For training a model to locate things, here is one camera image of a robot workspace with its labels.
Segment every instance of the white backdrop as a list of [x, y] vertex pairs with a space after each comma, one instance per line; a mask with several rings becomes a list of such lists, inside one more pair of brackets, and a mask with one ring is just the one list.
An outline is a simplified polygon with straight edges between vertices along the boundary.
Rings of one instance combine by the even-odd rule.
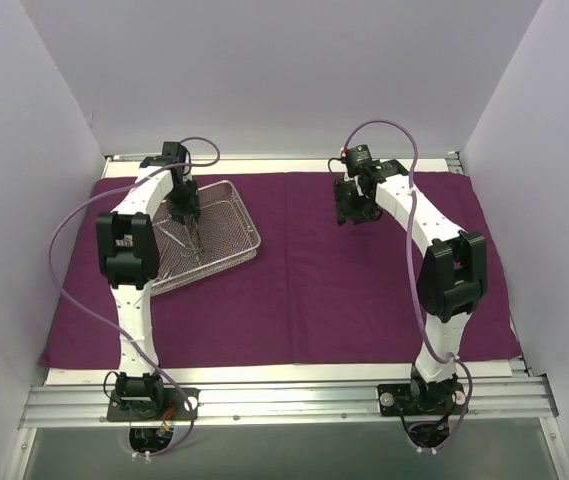
[[569, 448], [569, 2], [545, 0], [465, 150], [525, 357]]
[[[23, 0], [104, 153], [335, 154], [371, 117], [467, 142], [540, 0]], [[398, 134], [360, 137], [407, 156]]]
[[[47, 243], [103, 164], [22, 6], [0, 0], [0, 478], [58, 301]], [[61, 274], [76, 232], [60, 239]]]

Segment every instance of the gray wall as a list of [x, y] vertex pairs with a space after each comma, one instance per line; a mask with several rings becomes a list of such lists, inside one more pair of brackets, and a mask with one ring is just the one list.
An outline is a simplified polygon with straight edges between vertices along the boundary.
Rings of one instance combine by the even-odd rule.
[[545, 0], [464, 152], [569, 448], [569, 2]]
[[[23, 0], [105, 153], [207, 135], [226, 154], [337, 153], [391, 117], [467, 142], [540, 0]], [[388, 128], [359, 137], [406, 155]]]
[[[17, 0], [0, 0], [0, 478], [58, 295], [45, 269], [56, 223], [103, 164]], [[76, 230], [60, 242], [63, 273]]]

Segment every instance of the wall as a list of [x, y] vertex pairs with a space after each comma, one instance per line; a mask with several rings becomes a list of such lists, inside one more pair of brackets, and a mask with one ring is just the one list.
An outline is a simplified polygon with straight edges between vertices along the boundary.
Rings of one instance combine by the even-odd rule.
[[[540, 0], [23, 0], [105, 153], [328, 157], [372, 117], [461, 149]], [[407, 155], [397, 133], [359, 139]]]
[[[102, 165], [22, 6], [0, 0], [0, 478], [57, 304], [47, 242]], [[75, 233], [69, 229], [56, 254], [62, 273]]]
[[569, 448], [569, 2], [545, 0], [464, 152]]

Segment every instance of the purple tablecloth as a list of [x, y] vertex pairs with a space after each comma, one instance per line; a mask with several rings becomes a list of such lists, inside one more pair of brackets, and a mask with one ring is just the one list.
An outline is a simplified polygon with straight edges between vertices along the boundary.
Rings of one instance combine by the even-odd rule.
[[[338, 227], [328, 174], [202, 176], [199, 183], [222, 178], [236, 186], [262, 246], [240, 266], [153, 297], [153, 337], [162, 366], [415, 360], [421, 341], [411, 307], [405, 233], [389, 215], [377, 223]], [[101, 180], [94, 194], [131, 182]], [[444, 215], [488, 240], [489, 293], [466, 328], [461, 357], [520, 355], [502, 266], [469, 179], [419, 173], [416, 183]], [[65, 282], [72, 295], [114, 322], [94, 225], [97, 213], [121, 198], [89, 208]], [[421, 261], [416, 262], [419, 268]], [[42, 362], [67, 369], [116, 368], [118, 335], [61, 300]]]

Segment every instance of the metal basket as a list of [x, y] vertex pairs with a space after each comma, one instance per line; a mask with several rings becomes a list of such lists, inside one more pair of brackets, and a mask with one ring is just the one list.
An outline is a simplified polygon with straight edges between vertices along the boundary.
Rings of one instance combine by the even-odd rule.
[[153, 217], [160, 251], [160, 270], [151, 295], [159, 295], [257, 255], [261, 238], [231, 182], [199, 189], [202, 211], [198, 224], [170, 219], [163, 202]]

